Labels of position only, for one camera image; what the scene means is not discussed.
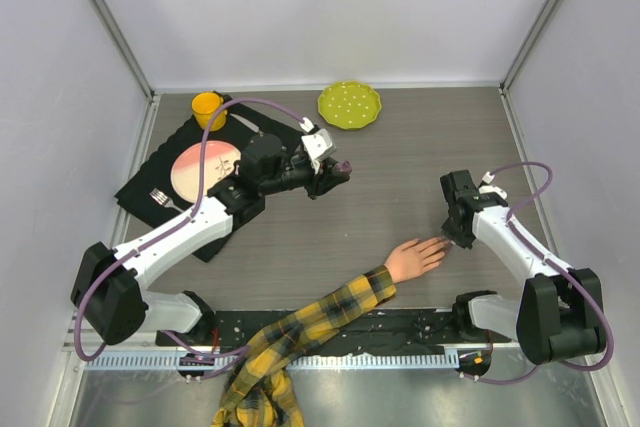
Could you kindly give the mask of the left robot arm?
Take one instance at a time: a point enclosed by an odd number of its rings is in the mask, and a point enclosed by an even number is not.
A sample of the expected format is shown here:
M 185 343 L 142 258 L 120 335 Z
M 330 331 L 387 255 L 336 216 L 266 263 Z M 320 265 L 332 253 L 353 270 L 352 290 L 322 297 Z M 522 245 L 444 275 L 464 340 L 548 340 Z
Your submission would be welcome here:
M 205 344 L 213 332 L 211 308 L 190 291 L 170 295 L 150 286 L 196 250 L 223 244 L 264 210 L 266 196 L 303 188 L 315 199 L 347 182 L 351 165 L 331 158 L 334 149 L 324 129 L 302 136 L 292 153 L 274 135 L 254 137 L 231 173 L 190 209 L 113 249 L 98 242 L 85 251 L 71 293 L 76 320 L 88 321 L 107 345 L 156 331 Z

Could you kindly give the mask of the mannequin hand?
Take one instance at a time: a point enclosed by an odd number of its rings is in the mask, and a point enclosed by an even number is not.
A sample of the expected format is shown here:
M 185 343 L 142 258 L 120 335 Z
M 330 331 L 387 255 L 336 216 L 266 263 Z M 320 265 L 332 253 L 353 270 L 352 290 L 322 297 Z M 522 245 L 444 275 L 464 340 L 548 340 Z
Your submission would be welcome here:
M 384 262 L 394 283 L 418 278 L 441 265 L 451 247 L 445 237 L 413 239 L 396 247 Z

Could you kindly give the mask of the purple nail polish bottle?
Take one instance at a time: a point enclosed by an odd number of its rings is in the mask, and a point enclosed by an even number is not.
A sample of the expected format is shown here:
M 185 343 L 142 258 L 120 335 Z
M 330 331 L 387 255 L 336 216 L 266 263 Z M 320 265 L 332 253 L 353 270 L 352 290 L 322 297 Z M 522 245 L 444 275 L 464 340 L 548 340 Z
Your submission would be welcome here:
M 352 166 L 349 161 L 343 161 L 338 165 L 341 172 L 350 174 L 352 172 Z

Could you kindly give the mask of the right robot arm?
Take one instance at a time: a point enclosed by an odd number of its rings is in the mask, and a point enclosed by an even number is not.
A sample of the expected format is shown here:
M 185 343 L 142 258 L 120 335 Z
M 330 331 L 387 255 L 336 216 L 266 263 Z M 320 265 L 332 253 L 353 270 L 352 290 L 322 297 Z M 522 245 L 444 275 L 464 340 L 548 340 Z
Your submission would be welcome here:
M 475 183 L 467 170 L 447 173 L 440 185 L 448 216 L 443 234 L 456 246 L 487 246 L 522 285 L 518 300 L 493 291 L 457 296 L 451 327 L 465 342 L 486 331 L 520 345 L 535 365 L 601 353 L 607 345 L 601 283 L 590 269 L 558 258 L 513 214 L 504 190 L 488 172 Z

